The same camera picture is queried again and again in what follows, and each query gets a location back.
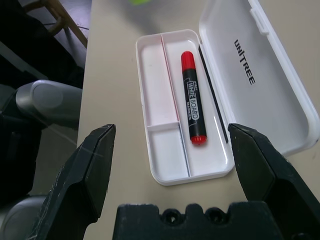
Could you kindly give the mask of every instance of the black marker barrel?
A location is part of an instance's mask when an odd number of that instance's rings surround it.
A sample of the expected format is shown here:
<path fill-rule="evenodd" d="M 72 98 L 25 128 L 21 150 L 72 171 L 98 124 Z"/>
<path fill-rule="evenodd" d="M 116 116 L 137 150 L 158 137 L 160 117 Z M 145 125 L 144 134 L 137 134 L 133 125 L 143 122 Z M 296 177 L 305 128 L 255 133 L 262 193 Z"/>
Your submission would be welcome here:
<path fill-rule="evenodd" d="M 195 145 L 201 145 L 207 141 L 207 131 L 192 52 L 185 51 L 181 56 L 181 63 L 190 140 Z"/>

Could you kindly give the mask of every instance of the chair leg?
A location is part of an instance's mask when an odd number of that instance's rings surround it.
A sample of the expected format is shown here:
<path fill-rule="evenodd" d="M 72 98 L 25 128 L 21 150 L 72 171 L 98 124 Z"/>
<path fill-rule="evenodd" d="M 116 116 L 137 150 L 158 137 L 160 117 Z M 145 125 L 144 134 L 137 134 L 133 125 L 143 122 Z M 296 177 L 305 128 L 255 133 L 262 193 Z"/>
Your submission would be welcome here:
<path fill-rule="evenodd" d="M 23 9 L 26 13 L 28 13 L 34 9 L 39 9 L 42 7 L 44 7 L 44 4 L 42 3 L 41 0 L 38 0 L 38 1 L 34 1 L 34 2 L 28 3 L 27 5 L 23 6 Z"/>
<path fill-rule="evenodd" d="M 64 6 L 59 2 L 59 0 L 47 0 L 45 3 L 45 7 L 48 9 L 54 9 L 54 11 L 62 17 L 62 19 L 65 21 L 66 25 L 71 29 L 71 31 L 74 33 L 74 35 L 80 40 L 80 42 L 83 44 L 85 48 L 87 48 L 88 45 L 88 39 L 83 34 L 83 32 L 80 30 L 80 28 L 77 26 L 77 24 L 74 22 L 74 20 L 71 18 L 69 13 L 66 11 Z"/>
<path fill-rule="evenodd" d="M 66 25 L 65 21 L 61 17 L 59 17 L 56 23 L 48 29 L 48 32 L 54 36 L 57 33 L 59 33 L 61 29 L 64 28 L 65 25 Z"/>

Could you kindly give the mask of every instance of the beige table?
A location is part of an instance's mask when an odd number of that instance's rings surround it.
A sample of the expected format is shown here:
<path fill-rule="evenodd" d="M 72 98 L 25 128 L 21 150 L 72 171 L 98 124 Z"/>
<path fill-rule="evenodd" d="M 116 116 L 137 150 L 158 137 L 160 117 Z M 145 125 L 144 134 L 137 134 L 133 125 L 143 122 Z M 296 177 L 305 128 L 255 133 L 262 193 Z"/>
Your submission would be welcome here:
<path fill-rule="evenodd" d="M 260 2 L 320 112 L 320 1 Z M 88 227 L 85 239 L 112 239 L 117 207 L 124 203 L 152 203 L 161 212 L 184 211 L 190 203 L 226 211 L 230 203 L 246 200 L 235 170 L 223 178 L 171 187 L 156 183 L 150 172 L 135 43 L 153 33 L 198 32 L 204 4 L 205 0 L 152 0 L 132 7 L 129 0 L 92 1 L 78 144 L 105 124 L 116 124 L 117 132 L 102 216 Z M 320 199 L 320 145 L 289 160 Z"/>

